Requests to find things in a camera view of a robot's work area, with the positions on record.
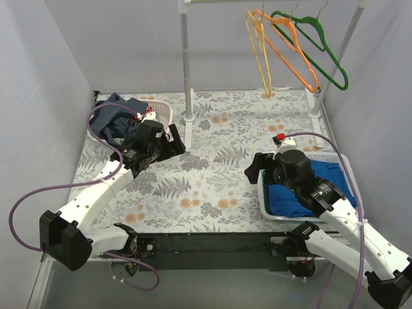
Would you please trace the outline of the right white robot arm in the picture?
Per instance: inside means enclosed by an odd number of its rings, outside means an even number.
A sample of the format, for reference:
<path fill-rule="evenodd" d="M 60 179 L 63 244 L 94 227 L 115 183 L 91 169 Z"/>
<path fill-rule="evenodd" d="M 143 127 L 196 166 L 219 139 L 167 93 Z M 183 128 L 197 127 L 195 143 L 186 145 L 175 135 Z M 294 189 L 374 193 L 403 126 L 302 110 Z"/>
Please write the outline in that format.
<path fill-rule="evenodd" d="M 401 308 L 411 297 L 411 257 L 366 220 L 360 220 L 360 211 L 331 181 L 315 175 L 302 151 L 256 153 L 245 175 L 251 184 L 257 184 L 261 174 L 265 183 L 286 187 L 302 206 L 329 223 L 349 243 L 344 245 L 305 221 L 290 233 L 297 255 L 311 252 L 360 279 L 383 308 Z"/>

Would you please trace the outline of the yellow velvet hanger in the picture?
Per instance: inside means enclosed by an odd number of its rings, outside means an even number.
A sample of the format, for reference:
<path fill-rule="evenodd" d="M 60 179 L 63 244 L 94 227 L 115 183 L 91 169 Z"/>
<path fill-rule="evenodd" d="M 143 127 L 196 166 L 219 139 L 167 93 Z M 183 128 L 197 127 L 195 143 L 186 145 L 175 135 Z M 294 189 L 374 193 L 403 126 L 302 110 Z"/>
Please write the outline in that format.
<path fill-rule="evenodd" d="M 262 17 L 263 15 L 256 15 L 251 11 L 247 11 L 245 14 L 245 25 L 266 98 L 270 98 L 272 94 L 272 77 L 267 57 L 266 36 Z"/>

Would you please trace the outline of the navy blue tank top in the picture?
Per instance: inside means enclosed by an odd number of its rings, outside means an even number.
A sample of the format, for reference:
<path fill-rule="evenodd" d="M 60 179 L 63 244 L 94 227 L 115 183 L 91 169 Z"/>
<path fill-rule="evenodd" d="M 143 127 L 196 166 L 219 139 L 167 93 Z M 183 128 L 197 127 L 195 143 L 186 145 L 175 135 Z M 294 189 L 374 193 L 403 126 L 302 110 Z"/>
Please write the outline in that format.
<path fill-rule="evenodd" d="M 149 104 L 135 98 L 125 100 L 118 93 L 113 93 L 106 101 L 98 101 L 95 106 L 109 103 L 122 107 L 107 106 L 97 110 L 89 125 L 100 139 L 113 147 L 118 147 L 122 140 L 136 135 L 140 127 L 140 122 L 137 122 L 135 116 L 123 106 L 143 115 Z"/>

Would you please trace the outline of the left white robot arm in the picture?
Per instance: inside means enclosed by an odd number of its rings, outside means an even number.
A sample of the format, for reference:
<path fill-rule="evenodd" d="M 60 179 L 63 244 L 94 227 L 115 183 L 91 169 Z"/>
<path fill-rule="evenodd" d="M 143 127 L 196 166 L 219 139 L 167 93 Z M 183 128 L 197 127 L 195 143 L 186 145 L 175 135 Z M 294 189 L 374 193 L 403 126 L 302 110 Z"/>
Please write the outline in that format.
<path fill-rule="evenodd" d="M 126 139 L 106 162 L 101 178 L 85 188 L 57 212 L 39 219 L 40 248 L 71 271 L 90 256 L 114 253 L 130 258 L 138 252 L 138 234 L 123 223 L 90 231 L 91 224 L 108 203 L 152 163 L 184 154 L 185 146 L 175 124 L 168 129 L 145 120 L 138 133 Z"/>

